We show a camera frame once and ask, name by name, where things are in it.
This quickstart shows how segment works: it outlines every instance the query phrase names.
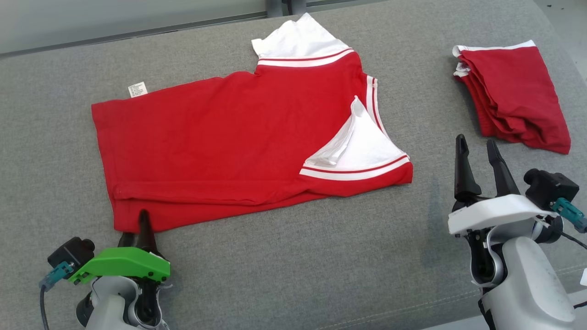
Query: gray couch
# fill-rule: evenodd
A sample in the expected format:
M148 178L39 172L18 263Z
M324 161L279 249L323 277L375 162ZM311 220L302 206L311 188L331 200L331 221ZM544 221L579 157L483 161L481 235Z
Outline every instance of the gray couch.
M392 0L313 16L379 79L381 117L414 182L158 234L172 264L174 287L161 295L171 329L422 329L478 314L467 244L447 232L457 134L484 194L495 187L473 103L452 77L456 44L536 42L571 153L500 143L501 153L521 190L532 167L587 187L587 88L531 0ZM250 40L287 19L0 60L1 329L41 328L37 283L61 243L76 235L101 250L119 239L90 105L141 81L152 91L254 70ZM577 201L587 209L584 192ZM587 254L566 240L543 249L567 291L579 290ZM75 306L88 291L60 282L47 294L53 329L81 328Z

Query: care tag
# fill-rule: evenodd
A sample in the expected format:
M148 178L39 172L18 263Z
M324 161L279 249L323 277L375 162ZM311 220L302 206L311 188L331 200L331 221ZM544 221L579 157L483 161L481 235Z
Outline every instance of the care tag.
M581 277L581 285L587 287L587 268L583 271L583 277Z
M140 82L134 84L133 86L129 86L129 93L130 97L137 97L147 93L147 87L145 86L145 82Z

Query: gray robot arm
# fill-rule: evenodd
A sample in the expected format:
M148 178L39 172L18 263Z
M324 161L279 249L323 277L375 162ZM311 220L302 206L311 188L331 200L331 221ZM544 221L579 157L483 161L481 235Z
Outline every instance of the gray robot arm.
M126 324L123 315L126 312L124 298L109 295L94 308L87 322L87 330L137 330L136 326Z
M471 249L481 313L491 330L572 330L575 310L538 243L553 243L563 234L559 214L569 214L565 217L585 232L583 214L570 204L579 187L560 173L533 169L524 177L531 187L523 196L494 141L488 141L487 151L495 198L480 196L467 142L463 135L457 137L457 201L448 216L449 233L464 237Z

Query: robotic arm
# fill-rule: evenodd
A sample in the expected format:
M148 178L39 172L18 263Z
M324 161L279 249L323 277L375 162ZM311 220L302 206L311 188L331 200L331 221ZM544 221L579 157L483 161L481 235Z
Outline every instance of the robotic arm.
M470 271L482 293L481 313L491 330L572 330L573 305L538 243L568 237L561 215L585 232L587 221L570 203L579 187L560 173L532 169L524 176L530 188L523 196L493 140L487 153L495 198L480 196L467 142L457 136L457 201L448 215L449 233L464 237L471 249Z
M170 263L157 250L146 210L139 214L139 226L137 237L123 233L118 247L97 256L92 241L74 237L47 258L54 269L39 283L45 330L44 294L61 279L74 285L91 282L92 290L76 308L77 320L88 330L169 330L159 291L167 288Z

